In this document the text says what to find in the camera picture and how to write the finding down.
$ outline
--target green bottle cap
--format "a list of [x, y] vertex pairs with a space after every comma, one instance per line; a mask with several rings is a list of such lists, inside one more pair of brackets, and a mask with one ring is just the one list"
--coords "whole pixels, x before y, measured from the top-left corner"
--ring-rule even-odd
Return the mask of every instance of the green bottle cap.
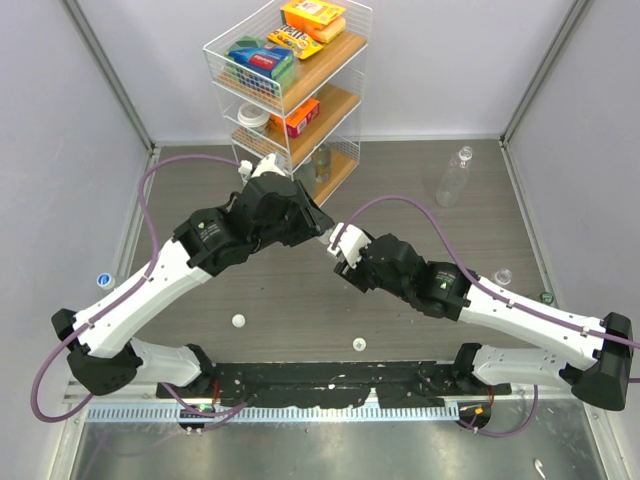
[[553, 305], [553, 302], [555, 301], [555, 297], [551, 292], [542, 292], [539, 298], [545, 305]]

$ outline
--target orange box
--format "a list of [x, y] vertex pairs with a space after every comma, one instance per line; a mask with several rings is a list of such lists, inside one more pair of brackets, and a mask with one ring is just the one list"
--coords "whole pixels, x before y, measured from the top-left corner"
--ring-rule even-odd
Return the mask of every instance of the orange box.
[[282, 19], [316, 41], [328, 43], [319, 33], [340, 18], [346, 9], [320, 0], [292, 0], [282, 7]]
[[[309, 98], [302, 105], [296, 108], [296, 111], [287, 117], [287, 134], [291, 138], [298, 137], [304, 128], [311, 123], [320, 113], [320, 102], [315, 98]], [[271, 115], [271, 121], [278, 130], [284, 131], [282, 125], [282, 117]]]

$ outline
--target plastic bottle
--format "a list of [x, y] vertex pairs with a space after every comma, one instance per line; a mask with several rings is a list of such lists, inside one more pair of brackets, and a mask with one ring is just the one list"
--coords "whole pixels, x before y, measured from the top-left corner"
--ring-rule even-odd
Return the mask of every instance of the plastic bottle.
[[458, 202], [469, 179], [472, 157], [473, 149], [471, 147], [462, 147], [451, 157], [447, 171], [440, 180], [436, 191], [436, 200], [441, 206], [453, 207]]
[[512, 279], [513, 275], [511, 273], [511, 270], [509, 270], [508, 268], [501, 268], [493, 274], [493, 281], [501, 287], [506, 287], [507, 285], [509, 285]]

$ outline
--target clear plastic bottle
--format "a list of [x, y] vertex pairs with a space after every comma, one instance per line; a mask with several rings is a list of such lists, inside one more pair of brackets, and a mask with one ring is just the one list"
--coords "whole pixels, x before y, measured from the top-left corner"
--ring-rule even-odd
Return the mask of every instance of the clear plastic bottle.
[[460, 194], [469, 179], [472, 157], [473, 149], [471, 147], [462, 147], [449, 160], [447, 171], [442, 180], [440, 180], [440, 185], [436, 191], [436, 200], [441, 206], [453, 207], [460, 199]]

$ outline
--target white container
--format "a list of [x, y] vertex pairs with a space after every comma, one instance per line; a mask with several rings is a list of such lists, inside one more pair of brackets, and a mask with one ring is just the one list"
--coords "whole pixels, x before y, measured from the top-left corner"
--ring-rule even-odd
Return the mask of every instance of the white container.
[[251, 102], [243, 103], [238, 110], [238, 121], [249, 132], [264, 135], [269, 122], [269, 112]]

